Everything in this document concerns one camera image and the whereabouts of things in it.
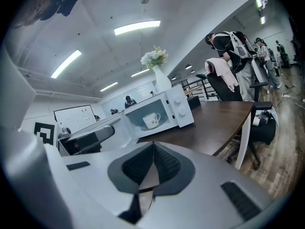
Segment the vase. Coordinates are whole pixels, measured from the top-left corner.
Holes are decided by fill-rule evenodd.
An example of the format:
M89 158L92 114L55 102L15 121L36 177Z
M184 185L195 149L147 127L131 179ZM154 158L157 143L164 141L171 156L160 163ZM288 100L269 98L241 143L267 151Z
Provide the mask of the vase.
M155 65L152 70L156 74L156 85L158 93L164 92L172 87L170 79L162 72L160 66Z

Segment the table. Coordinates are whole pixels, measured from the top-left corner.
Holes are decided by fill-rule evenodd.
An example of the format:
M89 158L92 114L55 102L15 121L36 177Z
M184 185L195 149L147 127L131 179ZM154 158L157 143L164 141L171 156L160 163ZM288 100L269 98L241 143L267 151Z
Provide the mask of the table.
M216 156L243 128L235 164L240 169L249 140L252 107L252 102L203 102L192 110L193 124L146 136L138 142L166 142Z
M201 88L202 88L202 86L196 86L196 87L192 87L192 88L186 89L186 90L184 90L184 94L188 95L188 94L190 94L190 93L192 93L192 92L194 92L196 90L199 90Z

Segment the white microwave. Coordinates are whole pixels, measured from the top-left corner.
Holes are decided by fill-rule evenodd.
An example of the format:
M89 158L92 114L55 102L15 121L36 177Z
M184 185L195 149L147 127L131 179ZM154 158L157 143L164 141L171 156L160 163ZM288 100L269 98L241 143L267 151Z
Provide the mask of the white microwave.
M156 134L194 122L181 85L172 87L122 112L102 119L73 135L112 125L115 134L101 143L101 151L110 151L134 144L141 137Z

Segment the floor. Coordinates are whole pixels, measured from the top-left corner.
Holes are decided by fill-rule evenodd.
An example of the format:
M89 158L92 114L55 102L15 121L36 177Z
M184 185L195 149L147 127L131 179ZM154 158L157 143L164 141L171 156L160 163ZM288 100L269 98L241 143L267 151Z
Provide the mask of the floor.
M279 117L280 124L274 140L269 146L255 143L262 161L259 170L253 169L254 157L249 152L246 153L241 167L243 174L257 181L274 198L293 191L304 170L305 161L305 109L293 104L291 99L281 97L282 94L289 94L305 99L305 91L301 90L301 76L296 66L282 71L285 86L279 90L271 90L270 94L263 90L261 96L261 100L273 102ZM293 101L305 107L304 103L301 104L296 99ZM226 160L233 148L234 141L217 157Z

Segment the linear light fixture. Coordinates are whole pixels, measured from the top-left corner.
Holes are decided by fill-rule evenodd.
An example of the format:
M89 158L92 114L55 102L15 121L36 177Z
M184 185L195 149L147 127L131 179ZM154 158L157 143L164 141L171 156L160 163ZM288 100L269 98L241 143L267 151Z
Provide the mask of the linear light fixture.
M149 28L149 27L157 27L160 25L161 21L146 21L146 22L140 22L140 23L135 23L131 25L125 25L122 27L119 27L117 29L114 29L114 34L120 35L125 32L129 31L134 31L134 30L139 30L139 29L144 29L144 28Z
M139 74L142 74L142 73L144 73L144 72L146 72L146 71L149 71L149 69L140 71L140 72L138 72L138 73L136 73L136 74L132 74L132 77L134 77L134 76L136 76L136 75L139 75Z
M108 89L109 87L112 87L112 86L114 86L114 85L116 85L116 84L117 84L117 82L112 83L112 84L109 85L109 86L106 86L105 88L101 89L101 92L105 91L105 90Z
M70 63L72 63L73 60L75 60L78 56L81 55L81 52L79 50L76 50L74 53L72 53L53 73L51 76L52 78L56 78L65 68L68 67Z
M258 8L263 6L263 0L256 0L256 5Z
M263 16L263 17L261 17L261 24L263 25L263 24L265 24L265 23L266 23L266 17Z

